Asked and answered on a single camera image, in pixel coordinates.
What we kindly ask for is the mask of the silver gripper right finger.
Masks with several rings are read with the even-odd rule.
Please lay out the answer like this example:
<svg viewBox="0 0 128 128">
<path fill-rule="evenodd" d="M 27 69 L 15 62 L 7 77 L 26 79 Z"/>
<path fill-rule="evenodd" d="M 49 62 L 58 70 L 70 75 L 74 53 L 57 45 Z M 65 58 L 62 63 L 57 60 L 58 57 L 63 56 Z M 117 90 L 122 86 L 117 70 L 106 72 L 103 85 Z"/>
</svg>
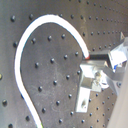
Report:
<svg viewBox="0 0 128 128">
<path fill-rule="evenodd" d="M 112 70 L 116 71 L 124 62 L 128 61 L 128 37 L 121 40 L 121 44 L 109 52 Z"/>
</svg>

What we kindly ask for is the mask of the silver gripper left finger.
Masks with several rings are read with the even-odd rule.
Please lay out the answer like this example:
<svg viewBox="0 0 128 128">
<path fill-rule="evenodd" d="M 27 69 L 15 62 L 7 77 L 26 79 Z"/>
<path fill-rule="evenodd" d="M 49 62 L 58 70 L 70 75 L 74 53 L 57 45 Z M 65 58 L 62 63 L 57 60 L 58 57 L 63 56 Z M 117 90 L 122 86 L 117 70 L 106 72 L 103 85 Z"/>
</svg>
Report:
<svg viewBox="0 0 128 128">
<path fill-rule="evenodd" d="M 107 89 L 110 82 L 103 68 L 91 64 L 81 64 L 81 73 L 79 77 L 79 90 L 77 94 L 76 112 L 86 113 L 88 110 L 90 92 L 100 92 Z"/>
</svg>

